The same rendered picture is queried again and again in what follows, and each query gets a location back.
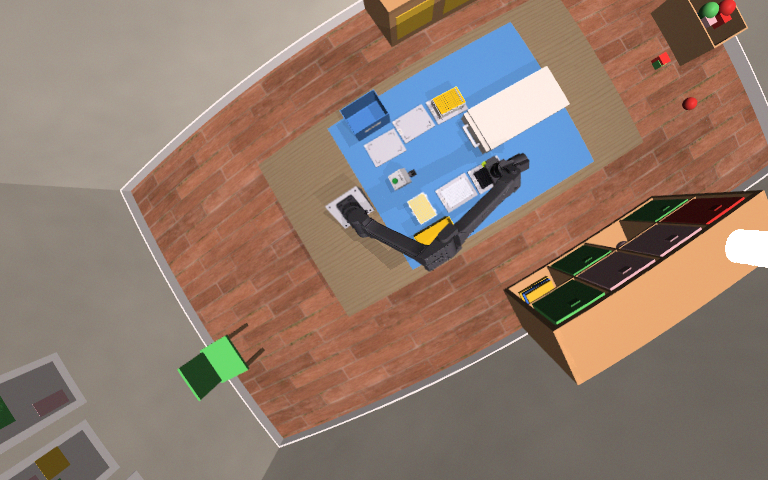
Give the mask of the blue bench mat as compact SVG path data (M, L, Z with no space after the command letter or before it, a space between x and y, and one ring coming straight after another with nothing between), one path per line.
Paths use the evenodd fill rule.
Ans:
M482 154L463 131L461 117L437 124L427 101L457 87L468 110L540 70L538 62L511 22L439 60L378 96L391 122L360 142L343 118L328 130L348 161L385 225L413 240L414 234L449 216L456 223L489 190L479 194L468 171L492 156L509 159L524 153L529 169L521 172L521 186L508 196L470 235L474 235L577 171L594 162L566 108ZM435 126L404 143L392 124L423 105ZM376 168L364 145L395 129L406 151ZM405 168L415 170L412 183L394 190L388 176ZM436 190L465 173L477 196L448 213ZM423 223L407 201L424 192L437 216Z

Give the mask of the yellow open-top bin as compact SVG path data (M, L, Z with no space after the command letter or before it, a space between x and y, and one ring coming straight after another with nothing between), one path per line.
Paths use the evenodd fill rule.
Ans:
M447 217L446 219L440 221L439 223L438 223L438 221L434 222L433 224L431 224L428 227L424 228L423 230L417 232L413 236L414 236L414 238L417 239L417 240L415 239L416 241L418 241L420 243L423 243L425 245L426 244L430 245L430 243L435 239L435 237L438 235L440 230L442 228L444 228L448 223L453 224L453 222L450 219L450 217Z

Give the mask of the blue open-top box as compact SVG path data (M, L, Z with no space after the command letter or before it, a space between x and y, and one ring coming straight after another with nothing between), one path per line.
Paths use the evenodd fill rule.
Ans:
M389 112L376 95L373 89L340 110L359 142L390 123Z

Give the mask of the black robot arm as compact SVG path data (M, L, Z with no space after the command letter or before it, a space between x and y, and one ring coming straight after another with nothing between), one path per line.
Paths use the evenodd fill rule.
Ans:
M336 207L360 237L374 238L414 259L430 272L453 258L462 249L461 245L469 235L508 196L520 188L521 172L529 169L527 156L524 153L518 153L509 158L509 161L505 159L500 161L495 163L496 165L493 164L495 173L501 176L495 185L455 224L448 223L430 245L415 241L370 218L367 215L368 211L362 208L353 195L341 200Z

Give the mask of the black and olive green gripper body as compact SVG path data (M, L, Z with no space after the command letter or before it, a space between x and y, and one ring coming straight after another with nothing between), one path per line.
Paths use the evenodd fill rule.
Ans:
M494 159L494 158L495 158L495 159ZM495 164L495 165L493 165L493 164L494 164L494 163L496 163L496 162L498 162L498 161L499 161L499 159L498 159L498 158L496 158L495 156L493 156L493 157L489 158L488 160L486 160L486 164L484 165L484 166L486 167L486 169L487 169L488 173L489 173L489 174L488 174L488 176L489 176L489 178L490 178L491 182L493 183L493 185L494 185L494 184L497 182L497 180L498 180L498 179L501 177L501 176L498 176L498 175L495 173L495 171L494 171L494 168L495 168L495 165L496 165L496 164Z

